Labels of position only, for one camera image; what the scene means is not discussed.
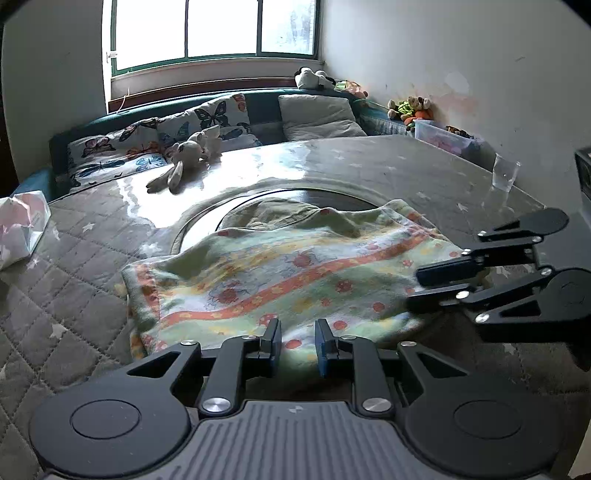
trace clear plastic cup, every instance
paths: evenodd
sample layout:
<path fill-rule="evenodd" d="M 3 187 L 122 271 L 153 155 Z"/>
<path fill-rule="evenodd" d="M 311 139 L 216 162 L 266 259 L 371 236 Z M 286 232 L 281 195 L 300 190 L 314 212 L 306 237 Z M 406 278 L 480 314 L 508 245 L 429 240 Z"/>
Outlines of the clear plastic cup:
<path fill-rule="evenodd" d="M 517 178 L 519 167 L 521 167 L 521 163 L 518 161 L 507 160 L 496 154 L 495 165 L 492 167 L 493 187 L 509 193 Z"/>

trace gray quilted bedspread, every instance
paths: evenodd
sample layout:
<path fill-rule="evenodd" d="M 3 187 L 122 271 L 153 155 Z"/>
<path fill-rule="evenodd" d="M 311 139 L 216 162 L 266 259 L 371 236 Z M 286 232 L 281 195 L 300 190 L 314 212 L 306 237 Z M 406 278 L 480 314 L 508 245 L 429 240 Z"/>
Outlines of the gray quilted bedspread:
<path fill-rule="evenodd" d="M 186 220 L 212 199 L 245 194 L 255 183 L 326 187 L 330 179 L 333 189 L 370 202 L 406 200 L 461 245 L 485 221 L 479 205 L 491 182 L 488 172 L 459 157 L 397 135 L 230 152 L 182 193 L 147 195 L 146 182 L 160 173 L 139 173 L 53 202 L 33 256 L 0 272 L 1 479 L 41 475 L 28 444 L 28 421 L 43 398 L 131 362 L 119 272 L 140 258 L 169 254 Z M 509 205 L 518 215 L 540 208 L 518 189 Z M 523 267 L 498 268 L 491 277 L 501 282 L 522 273 Z M 589 421 L 589 388 L 566 347 L 483 344 L 459 315 L 448 315 L 419 340 L 468 368 L 497 372 L 549 395 L 569 433 L 556 470 L 568 468 Z M 346 394 L 334 385 L 315 398 Z"/>

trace green window frame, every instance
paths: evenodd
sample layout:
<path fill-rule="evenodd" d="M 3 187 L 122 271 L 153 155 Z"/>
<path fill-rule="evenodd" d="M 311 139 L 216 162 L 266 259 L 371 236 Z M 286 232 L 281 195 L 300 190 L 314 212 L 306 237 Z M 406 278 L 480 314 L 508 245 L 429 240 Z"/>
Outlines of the green window frame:
<path fill-rule="evenodd" d="M 117 42 L 116 42 L 116 26 L 117 26 L 117 0 L 112 0 L 113 6 L 111 9 L 111 50 L 117 50 Z M 114 57 L 111 59 L 111 71 L 112 76 L 115 77 L 117 75 L 122 75 L 124 73 L 129 72 L 137 72 L 139 70 L 145 70 L 152 67 L 160 67 L 163 65 L 173 65 L 177 63 L 186 63 L 188 61 L 194 60 L 211 60 L 211 59 L 229 59 L 229 58 L 256 58 L 256 57 L 275 57 L 275 58 L 284 58 L 284 59 L 307 59 L 307 60 L 317 60 L 318 59 L 318 42 L 320 36 L 320 4 L 322 0 L 316 0 L 316 10 L 314 12 L 314 39 L 312 45 L 312 54 L 306 55 L 301 53 L 284 53 L 284 52 L 273 52 L 273 51 L 262 51 L 262 6 L 264 0 L 258 0 L 258 16 L 256 21 L 256 53 L 228 53 L 224 55 L 205 55 L 200 57 L 190 57 L 189 56 L 189 1 L 185 0 L 185 18 L 184 18 L 184 57 L 171 59 L 171 60 L 161 60 L 155 61 L 152 63 L 145 63 L 143 65 L 137 65 L 134 67 L 129 67 L 126 69 L 119 70 L 117 68 L 117 58 Z"/>

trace window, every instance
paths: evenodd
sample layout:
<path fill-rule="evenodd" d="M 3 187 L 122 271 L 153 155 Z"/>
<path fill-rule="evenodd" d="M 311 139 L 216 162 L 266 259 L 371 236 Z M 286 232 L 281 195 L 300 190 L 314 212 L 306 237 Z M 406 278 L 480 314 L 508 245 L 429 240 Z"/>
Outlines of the window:
<path fill-rule="evenodd" d="M 221 57 L 316 58 L 320 0 L 113 0 L 113 75 Z"/>

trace towel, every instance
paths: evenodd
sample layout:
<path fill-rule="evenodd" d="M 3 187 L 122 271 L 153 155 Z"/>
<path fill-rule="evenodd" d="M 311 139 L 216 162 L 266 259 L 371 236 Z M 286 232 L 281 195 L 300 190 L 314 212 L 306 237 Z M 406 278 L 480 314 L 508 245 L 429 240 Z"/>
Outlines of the towel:
<path fill-rule="evenodd" d="M 316 371 L 316 319 L 338 336 L 407 338 L 432 320 L 405 309 L 406 295 L 421 290 L 415 269 L 461 252 L 403 200 L 340 212 L 266 198 L 221 227 L 182 254 L 124 268 L 136 351 L 140 342 L 149 354 L 187 339 L 218 348 L 263 334 L 277 317 L 278 374 L 303 381 Z"/>

